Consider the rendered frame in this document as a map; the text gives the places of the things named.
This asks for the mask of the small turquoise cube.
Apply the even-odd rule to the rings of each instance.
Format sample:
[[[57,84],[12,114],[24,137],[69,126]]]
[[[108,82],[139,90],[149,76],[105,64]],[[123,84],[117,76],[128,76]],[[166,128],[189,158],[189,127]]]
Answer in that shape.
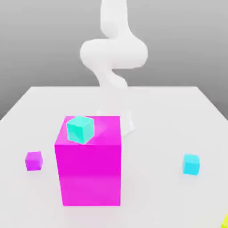
[[[86,144],[94,137],[94,119],[76,116],[66,123],[68,140]]]

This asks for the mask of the small cyan cube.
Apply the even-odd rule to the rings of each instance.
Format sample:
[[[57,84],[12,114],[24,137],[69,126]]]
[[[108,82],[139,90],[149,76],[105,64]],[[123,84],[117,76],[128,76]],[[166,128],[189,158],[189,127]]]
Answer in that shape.
[[[198,155],[185,154],[183,157],[183,173],[198,175],[200,170],[200,158]]]

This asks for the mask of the small purple cube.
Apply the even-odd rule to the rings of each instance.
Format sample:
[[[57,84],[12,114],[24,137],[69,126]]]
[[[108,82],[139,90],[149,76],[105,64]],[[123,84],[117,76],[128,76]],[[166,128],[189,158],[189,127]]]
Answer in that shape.
[[[28,152],[25,158],[27,171],[41,170],[43,164],[42,153],[40,151]]]

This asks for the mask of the large magenta box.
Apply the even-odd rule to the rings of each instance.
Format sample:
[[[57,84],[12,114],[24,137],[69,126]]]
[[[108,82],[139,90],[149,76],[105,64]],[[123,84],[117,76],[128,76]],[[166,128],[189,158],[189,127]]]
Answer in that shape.
[[[94,137],[84,145],[68,140],[65,117],[54,144],[64,206],[120,206],[119,116],[93,116]]]

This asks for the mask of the large yellow box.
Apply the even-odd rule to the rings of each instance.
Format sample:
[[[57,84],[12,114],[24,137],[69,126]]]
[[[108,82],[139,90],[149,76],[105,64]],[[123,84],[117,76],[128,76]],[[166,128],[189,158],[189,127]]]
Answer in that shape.
[[[226,214],[220,228],[228,228],[228,213]]]

